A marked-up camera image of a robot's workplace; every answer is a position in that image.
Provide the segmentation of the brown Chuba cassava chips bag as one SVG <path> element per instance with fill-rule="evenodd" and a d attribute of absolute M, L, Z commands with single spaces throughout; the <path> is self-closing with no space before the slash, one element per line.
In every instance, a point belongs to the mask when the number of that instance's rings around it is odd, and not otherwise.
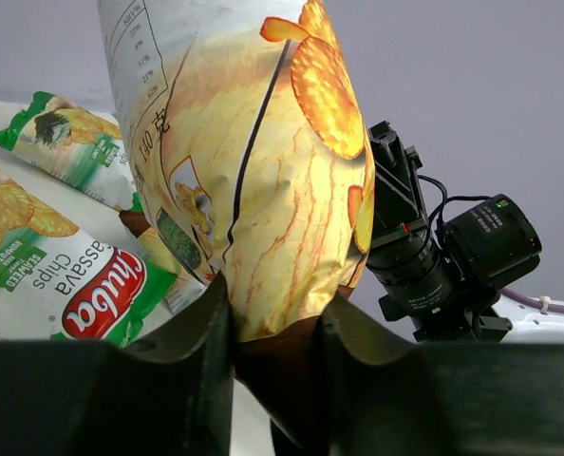
<path fill-rule="evenodd" d="M 302 454 L 327 454 L 315 330 L 365 269 L 374 162 L 324 3 L 98 13 L 143 213 L 196 280 L 223 276 L 237 379 Z"/>

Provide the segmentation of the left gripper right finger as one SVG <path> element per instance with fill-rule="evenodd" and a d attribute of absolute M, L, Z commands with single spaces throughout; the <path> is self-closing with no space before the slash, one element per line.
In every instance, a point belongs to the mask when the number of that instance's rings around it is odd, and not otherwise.
<path fill-rule="evenodd" d="M 564 455 L 564 343 L 413 344 L 343 298 L 318 324 L 333 455 Z"/>

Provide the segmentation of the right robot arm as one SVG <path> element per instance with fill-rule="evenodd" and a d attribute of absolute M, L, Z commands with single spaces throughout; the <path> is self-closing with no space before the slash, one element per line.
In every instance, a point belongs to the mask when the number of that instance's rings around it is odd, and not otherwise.
<path fill-rule="evenodd" d="M 564 302 L 509 285 L 539 264 L 541 241 L 503 194 L 451 196 L 420 174 L 418 152 L 388 122 L 368 131 L 375 213 L 368 269 L 385 288 L 388 322 L 411 319 L 415 339 L 564 343 Z"/>

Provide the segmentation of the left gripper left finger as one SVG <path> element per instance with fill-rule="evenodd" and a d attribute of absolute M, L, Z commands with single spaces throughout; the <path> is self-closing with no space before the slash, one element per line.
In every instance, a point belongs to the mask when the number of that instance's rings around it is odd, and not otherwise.
<path fill-rule="evenodd" d="M 120 349 L 100 341 L 0 341 L 0 455 L 225 455 L 231 312 L 217 277 Z"/>

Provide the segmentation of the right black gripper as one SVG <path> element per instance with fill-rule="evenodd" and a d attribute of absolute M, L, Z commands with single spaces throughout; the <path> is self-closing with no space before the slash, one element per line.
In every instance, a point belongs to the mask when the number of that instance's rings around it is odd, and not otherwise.
<path fill-rule="evenodd" d="M 386 290 L 384 317 L 425 318 L 447 305 L 454 284 L 431 235 L 418 177 L 422 163 L 388 121 L 372 126 L 368 138 L 375 206 L 367 267 Z"/>

